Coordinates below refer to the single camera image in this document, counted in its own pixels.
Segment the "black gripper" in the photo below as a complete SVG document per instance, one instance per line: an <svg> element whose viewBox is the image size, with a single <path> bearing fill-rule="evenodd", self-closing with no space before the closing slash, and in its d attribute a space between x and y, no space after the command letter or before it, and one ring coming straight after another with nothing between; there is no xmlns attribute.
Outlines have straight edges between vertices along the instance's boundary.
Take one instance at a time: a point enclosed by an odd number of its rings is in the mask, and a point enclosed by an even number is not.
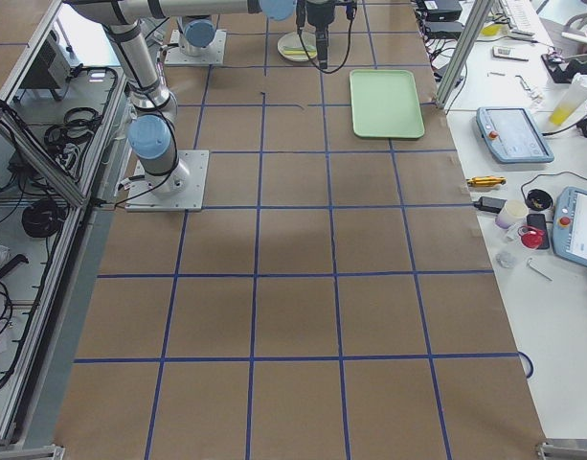
<svg viewBox="0 0 587 460"><path fill-rule="evenodd" d="M317 62L320 68L328 68L328 29L334 22L335 0L306 0L306 19L315 28Z"/></svg>

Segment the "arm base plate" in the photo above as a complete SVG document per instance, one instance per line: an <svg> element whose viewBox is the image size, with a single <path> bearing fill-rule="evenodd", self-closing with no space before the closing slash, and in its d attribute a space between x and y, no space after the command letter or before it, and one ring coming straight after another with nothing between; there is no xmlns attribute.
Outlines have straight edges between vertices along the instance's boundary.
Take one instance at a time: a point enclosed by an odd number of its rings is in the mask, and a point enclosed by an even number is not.
<svg viewBox="0 0 587 460"><path fill-rule="evenodd" d="M210 153L207 150L181 149L178 165L164 185L162 178L146 175L139 160L135 174L145 177L133 181L124 203L128 212L200 211L203 207Z"/></svg>
<svg viewBox="0 0 587 460"><path fill-rule="evenodd" d="M189 44L186 38L180 36L178 30L173 30L169 39L164 63L166 66L222 66L224 63L227 32L218 29L213 41L206 47L196 47Z"/></svg>

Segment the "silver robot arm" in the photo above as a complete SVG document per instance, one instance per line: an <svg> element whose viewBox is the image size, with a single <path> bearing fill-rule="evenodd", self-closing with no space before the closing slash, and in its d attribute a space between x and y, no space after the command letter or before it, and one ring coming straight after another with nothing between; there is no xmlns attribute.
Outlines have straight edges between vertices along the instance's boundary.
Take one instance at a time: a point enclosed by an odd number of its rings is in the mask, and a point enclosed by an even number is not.
<svg viewBox="0 0 587 460"><path fill-rule="evenodd" d="M140 25L105 25L103 29L124 70L136 111L127 134L129 145L151 192L173 195L184 189L189 178L174 135L177 103L158 74Z"/></svg>

